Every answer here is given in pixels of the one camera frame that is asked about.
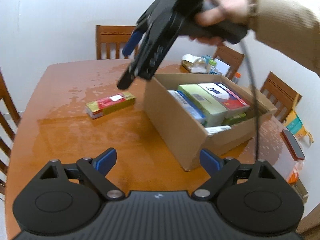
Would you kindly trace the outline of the person's right hand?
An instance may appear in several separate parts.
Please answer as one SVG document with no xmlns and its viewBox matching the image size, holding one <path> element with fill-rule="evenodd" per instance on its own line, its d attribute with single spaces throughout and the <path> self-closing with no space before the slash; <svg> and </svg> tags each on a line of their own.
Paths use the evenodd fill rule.
<svg viewBox="0 0 320 240">
<path fill-rule="evenodd" d="M 248 27 L 250 5 L 248 0 L 214 0 L 218 6 L 195 15 L 195 22 L 203 27 L 229 20 Z"/>
</svg>

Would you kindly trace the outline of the beige sleeve right forearm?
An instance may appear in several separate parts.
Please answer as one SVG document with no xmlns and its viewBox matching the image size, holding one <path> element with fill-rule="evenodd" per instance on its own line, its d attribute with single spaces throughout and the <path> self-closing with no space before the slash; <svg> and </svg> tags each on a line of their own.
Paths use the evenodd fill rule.
<svg viewBox="0 0 320 240">
<path fill-rule="evenodd" d="M 319 0 L 247 0 L 259 42 L 319 73 Z"/>
</svg>

